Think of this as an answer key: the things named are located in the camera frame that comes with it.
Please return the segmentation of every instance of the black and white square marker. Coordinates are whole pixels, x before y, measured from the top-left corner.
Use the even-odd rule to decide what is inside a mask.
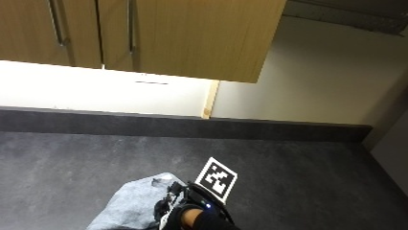
[[[196,183],[202,185],[226,203],[237,178],[238,174],[210,157]]]

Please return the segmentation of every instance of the glove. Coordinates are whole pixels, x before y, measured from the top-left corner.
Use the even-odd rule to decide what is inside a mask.
[[[164,222],[164,220],[167,218],[167,216],[164,216],[160,229],[180,230],[181,227],[182,227],[181,216],[182,216],[184,212],[190,210],[190,209],[201,209],[202,210],[204,208],[201,206],[196,205],[196,204],[177,205],[169,213],[168,222]]]
[[[161,218],[169,212],[169,210],[171,210],[169,202],[165,199],[160,200],[155,205],[153,216],[156,221],[159,222],[161,221]]]

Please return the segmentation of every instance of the wooden trim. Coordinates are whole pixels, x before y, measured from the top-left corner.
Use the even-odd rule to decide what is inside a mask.
[[[208,91],[206,102],[204,105],[204,114],[202,114],[204,119],[209,119],[209,117],[212,116],[216,96],[218,92],[218,85],[220,85],[220,80],[213,80]]]

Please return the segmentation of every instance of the black device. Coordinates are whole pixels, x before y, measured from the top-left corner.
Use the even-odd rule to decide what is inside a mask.
[[[184,198],[176,204],[181,193],[184,194]],[[186,186],[182,186],[180,183],[175,182],[168,188],[168,193],[164,199],[161,199],[155,205],[153,215],[156,221],[159,222],[160,229],[163,229],[163,227],[167,225],[168,216],[173,207],[186,204],[198,205],[206,212],[213,213],[221,219],[225,219],[234,224],[225,204],[213,195],[213,193],[206,190],[206,188],[189,181]]]

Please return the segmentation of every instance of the hand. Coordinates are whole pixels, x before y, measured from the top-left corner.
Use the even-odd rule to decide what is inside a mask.
[[[163,229],[164,230],[180,230],[181,227],[185,227],[185,228],[193,227],[194,219],[197,217],[194,215],[197,214],[197,211],[189,212],[190,210],[202,211],[202,208],[196,204],[177,205],[171,211],[168,222]]]
[[[202,212],[202,209],[189,209],[181,214],[181,224],[185,229],[193,228],[196,218]]]

